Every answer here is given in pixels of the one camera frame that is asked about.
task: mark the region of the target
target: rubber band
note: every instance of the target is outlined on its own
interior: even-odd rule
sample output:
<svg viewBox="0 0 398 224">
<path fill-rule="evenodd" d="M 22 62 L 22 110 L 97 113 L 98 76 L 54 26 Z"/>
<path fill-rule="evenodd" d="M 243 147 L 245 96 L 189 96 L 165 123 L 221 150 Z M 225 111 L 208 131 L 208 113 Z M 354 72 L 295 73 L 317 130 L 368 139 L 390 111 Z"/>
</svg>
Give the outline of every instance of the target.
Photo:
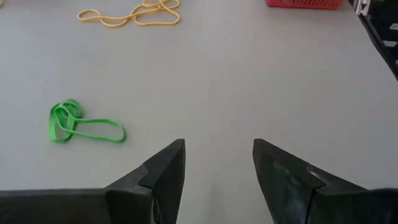
<svg viewBox="0 0 398 224">
<path fill-rule="evenodd" d="M 121 131 L 121 136 L 118 138 L 102 136 L 91 133 L 84 133 L 75 131 L 78 123 L 104 123 L 116 126 Z M 63 136 L 57 136 L 57 126 L 61 129 Z M 81 107 L 74 99 L 68 99 L 63 102 L 57 103 L 50 110 L 49 125 L 48 125 L 49 138 L 55 142 L 66 142 L 73 134 L 78 134 L 88 138 L 101 139 L 111 142 L 124 142 L 126 140 L 126 132 L 124 128 L 115 120 L 112 119 L 83 119 Z"/>
<path fill-rule="evenodd" d="M 124 26 L 127 22 L 129 22 L 131 19 L 134 20 L 134 22 L 139 25 L 139 26 L 171 26 L 175 25 L 178 22 L 180 22 L 180 15 L 176 13 L 173 9 L 176 9 L 180 6 L 180 0 L 159 0 L 157 3 L 147 3 L 148 0 L 143 0 L 142 4 L 139 4 L 136 6 L 130 14 L 127 16 L 121 16 L 121 17 L 114 17 L 114 16 L 102 16 L 100 12 L 96 9 L 87 9 L 79 12 L 77 14 L 77 18 L 82 21 L 82 22 L 87 22 L 87 21 L 94 21 L 98 20 L 106 27 L 111 27 L 111 28 L 116 28 L 116 27 L 121 27 Z M 174 5 L 172 6 L 166 6 L 168 2 L 174 2 Z M 173 16 L 176 17 L 176 20 L 172 22 L 139 22 L 138 18 L 140 18 L 143 15 L 146 14 L 151 14 L 154 12 L 159 12 L 159 11 L 167 11 Z M 96 14 L 97 16 L 90 16 L 90 17 L 82 17 L 85 14 L 88 13 L 93 13 Z M 106 21 L 121 21 L 120 23 L 117 24 L 112 24 L 108 23 Z"/>
</svg>

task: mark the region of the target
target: yellow rubber band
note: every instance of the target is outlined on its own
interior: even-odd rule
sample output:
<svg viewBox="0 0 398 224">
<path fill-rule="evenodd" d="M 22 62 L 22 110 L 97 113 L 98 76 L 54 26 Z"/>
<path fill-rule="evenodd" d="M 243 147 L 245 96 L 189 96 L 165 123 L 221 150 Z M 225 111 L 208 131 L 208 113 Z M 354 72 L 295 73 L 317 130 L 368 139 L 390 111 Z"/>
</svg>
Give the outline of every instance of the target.
<svg viewBox="0 0 398 224">
<path fill-rule="evenodd" d="M 114 17 L 114 16 L 102 16 L 100 12 L 96 9 L 87 9 L 79 12 L 77 14 L 77 18 L 82 21 L 93 21 L 99 19 L 102 24 L 106 27 L 111 27 L 111 28 L 116 28 L 116 27 L 121 27 L 124 26 L 130 19 L 133 19 L 134 22 L 139 25 L 139 26 L 170 26 L 170 25 L 175 25 L 178 22 L 180 22 L 180 15 L 176 13 L 173 9 L 176 9 L 180 6 L 180 0 L 159 0 L 157 3 L 147 3 L 148 0 L 143 0 L 142 4 L 139 4 L 136 6 L 130 14 L 127 16 L 121 16 L 121 17 Z M 166 6 L 165 4 L 168 2 L 174 2 L 175 4 L 173 6 Z M 176 20 L 172 22 L 139 22 L 138 18 L 140 16 L 150 14 L 153 12 L 158 12 L 158 11 L 167 11 L 173 16 L 176 17 Z M 94 13 L 97 14 L 97 16 L 90 16 L 90 17 L 82 17 L 83 15 L 87 13 Z M 120 23 L 117 24 L 110 24 L 107 23 L 106 21 L 121 21 Z"/>
</svg>

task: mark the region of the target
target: gray table surface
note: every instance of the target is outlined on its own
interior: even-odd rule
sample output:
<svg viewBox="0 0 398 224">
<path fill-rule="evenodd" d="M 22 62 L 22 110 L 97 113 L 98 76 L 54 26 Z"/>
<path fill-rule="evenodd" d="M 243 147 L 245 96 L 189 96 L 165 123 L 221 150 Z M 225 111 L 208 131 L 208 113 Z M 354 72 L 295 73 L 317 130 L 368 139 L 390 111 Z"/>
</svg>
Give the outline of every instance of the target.
<svg viewBox="0 0 398 224">
<path fill-rule="evenodd" d="M 183 0 L 173 27 L 75 17 L 138 3 L 5 2 L 0 189 L 104 187 L 177 138 L 187 145 L 177 223 L 272 223 L 255 138 L 363 187 L 398 186 L 398 82 L 347 4 Z M 122 122 L 127 141 L 50 142 L 49 110 L 71 97 L 87 118 Z"/>
</svg>

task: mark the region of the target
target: green rubber band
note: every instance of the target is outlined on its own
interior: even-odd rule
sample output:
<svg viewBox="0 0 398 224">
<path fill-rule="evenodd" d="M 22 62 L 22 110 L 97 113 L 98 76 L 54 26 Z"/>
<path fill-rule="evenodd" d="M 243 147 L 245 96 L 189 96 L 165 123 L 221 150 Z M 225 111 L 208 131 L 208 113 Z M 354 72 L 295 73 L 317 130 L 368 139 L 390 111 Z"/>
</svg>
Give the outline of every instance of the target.
<svg viewBox="0 0 398 224">
<path fill-rule="evenodd" d="M 78 123 L 104 123 L 116 126 L 121 130 L 122 135 L 119 138 L 102 136 L 98 134 L 84 133 L 75 131 Z M 58 137 L 55 128 L 59 126 L 63 131 L 63 137 Z M 55 142 L 66 142 L 72 135 L 78 134 L 93 139 L 101 139 L 111 142 L 124 142 L 126 140 L 126 132 L 124 128 L 117 121 L 112 119 L 83 119 L 80 104 L 74 99 L 67 99 L 63 102 L 57 103 L 50 110 L 49 138 Z"/>
</svg>

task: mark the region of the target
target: red basket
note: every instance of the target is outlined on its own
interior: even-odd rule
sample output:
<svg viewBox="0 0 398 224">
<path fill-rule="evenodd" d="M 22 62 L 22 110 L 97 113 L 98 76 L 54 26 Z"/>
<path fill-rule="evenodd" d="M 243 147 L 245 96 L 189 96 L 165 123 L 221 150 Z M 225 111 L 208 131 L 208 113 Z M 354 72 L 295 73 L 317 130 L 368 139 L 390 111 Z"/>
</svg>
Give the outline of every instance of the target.
<svg viewBox="0 0 398 224">
<path fill-rule="evenodd" d="M 343 0 L 266 0 L 268 6 L 307 9 L 338 9 Z"/>
</svg>

